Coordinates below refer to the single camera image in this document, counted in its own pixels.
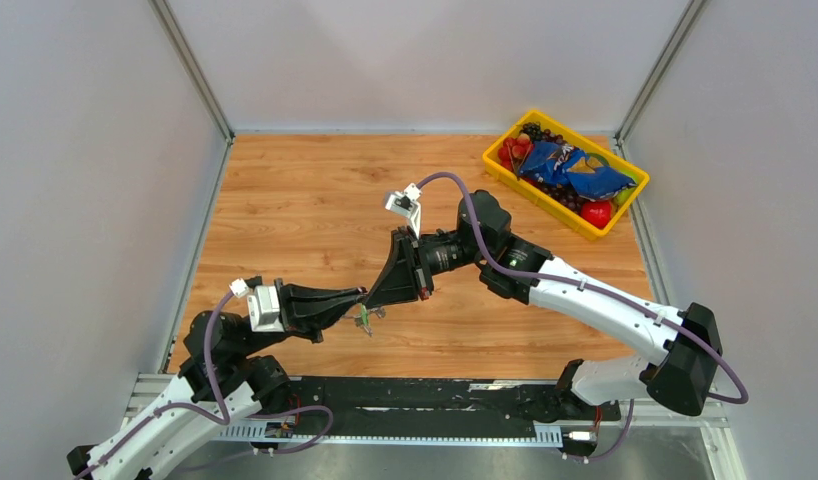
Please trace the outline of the silver metal keyring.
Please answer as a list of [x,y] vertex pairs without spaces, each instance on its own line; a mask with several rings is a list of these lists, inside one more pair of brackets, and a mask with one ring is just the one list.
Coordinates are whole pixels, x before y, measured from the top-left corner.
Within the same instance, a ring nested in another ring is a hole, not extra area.
[[[358,329],[360,329],[360,328],[359,328],[359,327],[356,325],[356,320],[357,320],[357,318],[358,318],[358,314],[359,314],[359,312],[360,312],[360,305],[361,305],[361,304],[359,304],[359,305],[358,305],[358,307],[359,307],[359,311],[358,311],[357,313],[345,314],[345,315],[343,315],[343,316],[342,316],[342,318],[343,318],[343,319],[352,320],[352,321],[353,321],[353,323],[354,323],[354,325],[355,325],[355,327],[356,327],[356,328],[358,328]],[[368,307],[367,307],[367,309],[368,309],[368,311],[369,311],[369,321],[370,321],[370,326],[371,326],[371,320],[372,320],[372,319],[383,319],[383,318],[385,318],[385,317],[386,317],[386,315],[387,315],[387,313],[386,313],[386,311],[385,311],[385,308],[384,308],[384,307],[374,307],[374,308],[368,308]]]

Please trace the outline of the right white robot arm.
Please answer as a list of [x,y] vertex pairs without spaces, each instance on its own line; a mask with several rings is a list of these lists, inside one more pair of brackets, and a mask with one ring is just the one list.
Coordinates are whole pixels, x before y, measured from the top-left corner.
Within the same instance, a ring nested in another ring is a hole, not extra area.
[[427,300],[434,276],[475,265],[480,282],[498,297],[563,313],[634,350],[628,358],[570,361],[555,392],[565,415],[577,418],[611,400],[639,398],[686,416],[702,413],[722,353],[710,309],[658,305],[578,272],[513,234],[510,214],[485,190],[460,201],[455,229],[418,234],[419,196],[414,186],[385,196],[385,209],[407,223],[392,231],[365,307]]

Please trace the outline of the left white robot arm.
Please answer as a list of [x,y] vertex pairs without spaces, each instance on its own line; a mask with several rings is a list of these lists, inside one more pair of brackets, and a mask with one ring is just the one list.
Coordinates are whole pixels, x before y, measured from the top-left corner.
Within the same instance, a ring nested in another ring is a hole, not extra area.
[[236,279],[216,307],[198,315],[186,337],[187,360],[146,407],[109,439],[67,456],[76,479],[164,479],[198,448],[244,419],[272,422],[279,438],[301,416],[334,414],[306,406],[273,356],[261,350],[291,338],[312,343],[364,301],[364,287],[321,289]]

